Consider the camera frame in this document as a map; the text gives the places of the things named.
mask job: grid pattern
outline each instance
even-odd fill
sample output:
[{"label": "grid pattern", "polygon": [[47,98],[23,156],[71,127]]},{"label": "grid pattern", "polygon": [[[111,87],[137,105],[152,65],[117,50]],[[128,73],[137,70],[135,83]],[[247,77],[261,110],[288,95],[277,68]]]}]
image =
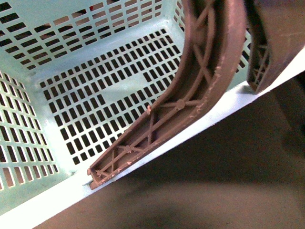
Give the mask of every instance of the grid pattern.
[{"label": "grid pattern", "polygon": [[177,5],[175,8],[175,14],[173,19],[178,23],[180,29],[184,32],[185,24],[184,24],[184,13],[182,7],[182,0],[177,0]]},{"label": "grid pattern", "polygon": [[250,56],[250,46],[251,46],[251,35],[249,33],[249,29],[247,29],[245,32],[244,48],[242,55],[240,57],[240,62],[238,64],[236,73],[238,73],[244,67],[248,66],[249,56]]},{"label": "grid pattern", "polygon": [[0,47],[31,70],[161,15],[162,0],[103,0],[29,28],[8,2],[0,4]]},{"label": "grid pattern", "polygon": [[0,72],[0,190],[58,173],[22,83]]},{"label": "grid pattern", "polygon": [[[162,94],[180,57],[162,29],[40,83],[76,165],[107,149]],[[107,104],[103,93],[132,76],[145,79],[143,89]]]}]

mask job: light blue basket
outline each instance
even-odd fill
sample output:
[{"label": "light blue basket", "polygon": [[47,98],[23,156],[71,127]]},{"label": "light blue basket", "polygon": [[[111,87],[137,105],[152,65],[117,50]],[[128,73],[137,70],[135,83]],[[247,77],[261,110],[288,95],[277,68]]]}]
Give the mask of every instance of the light blue basket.
[{"label": "light blue basket", "polygon": [[0,22],[1,215],[86,173],[164,92],[184,19],[181,0],[0,0]]}]

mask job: rectangular slot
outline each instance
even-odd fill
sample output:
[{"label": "rectangular slot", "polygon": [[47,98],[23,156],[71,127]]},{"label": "rectangular slot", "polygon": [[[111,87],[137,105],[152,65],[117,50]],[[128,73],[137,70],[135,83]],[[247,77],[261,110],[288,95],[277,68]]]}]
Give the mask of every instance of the rectangular slot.
[{"label": "rectangular slot", "polygon": [[19,167],[14,167],[14,170],[15,170],[15,173],[16,173],[19,184],[23,184],[24,183],[24,178],[23,178],[23,174],[22,174],[21,169]]},{"label": "rectangular slot", "polygon": [[14,184],[14,178],[10,172],[10,168],[3,168],[4,176],[6,179],[6,183],[8,184],[9,187],[15,186]]},{"label": "rectangular slot", "polygon": [[34,169],[36,178],[37,178],[37,179],[40,179],[40,178],[41,178],[41,175],[40,175],[40,172],[39,172],[39,170],[38,170],[38,167],[37,167],[37,166],[33,166],[33,169]]},{"label": "rectangular slot", "polygon": [[25,174],[27,175],[28,181],[32,181],[33,180],[33,176],[32,176],[30,167],[25,166],[24,170],[25,170]]}]

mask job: dark surface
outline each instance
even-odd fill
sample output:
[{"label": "dark surface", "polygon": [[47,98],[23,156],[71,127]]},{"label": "dark surface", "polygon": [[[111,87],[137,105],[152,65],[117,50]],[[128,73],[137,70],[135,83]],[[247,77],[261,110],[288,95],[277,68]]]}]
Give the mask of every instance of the dark surface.
[{"label": "dark surface", "polygon": [[37,228],[305,228],[296,80]]}]

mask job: brown floor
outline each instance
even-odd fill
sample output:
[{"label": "brown floor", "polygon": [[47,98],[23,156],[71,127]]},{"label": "brown floor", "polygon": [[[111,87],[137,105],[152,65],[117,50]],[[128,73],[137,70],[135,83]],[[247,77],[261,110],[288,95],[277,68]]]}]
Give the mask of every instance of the brown floor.
[{"label": "brown floor", "polygon": [[37,228],[305,228],[304,105],[291,80]]}]

